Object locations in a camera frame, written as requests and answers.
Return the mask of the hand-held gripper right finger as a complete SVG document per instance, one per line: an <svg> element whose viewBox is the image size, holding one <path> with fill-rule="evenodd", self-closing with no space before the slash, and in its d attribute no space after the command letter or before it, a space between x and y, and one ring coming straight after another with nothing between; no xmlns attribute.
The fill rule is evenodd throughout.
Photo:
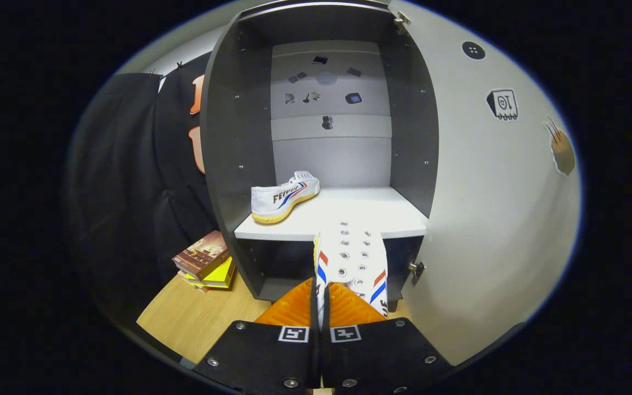
<svg viewBox="0 0 632 395"><path fill-rule="evenodd" d="M336 285L323 295L319 374L333 394L416 394L452 374L453 365L408 318L335 326Z"/></svg>

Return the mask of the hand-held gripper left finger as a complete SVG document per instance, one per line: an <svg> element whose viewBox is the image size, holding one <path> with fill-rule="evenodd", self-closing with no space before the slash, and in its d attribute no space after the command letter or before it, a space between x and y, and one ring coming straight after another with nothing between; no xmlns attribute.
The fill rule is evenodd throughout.
<svg viewBox="0 0 632 395"><path fill-rule="evenodd" d="M304 325L233 321L193 372L247 394L311 394L321 386L314 280L308 279L266 311L302 312Z"/></svg>

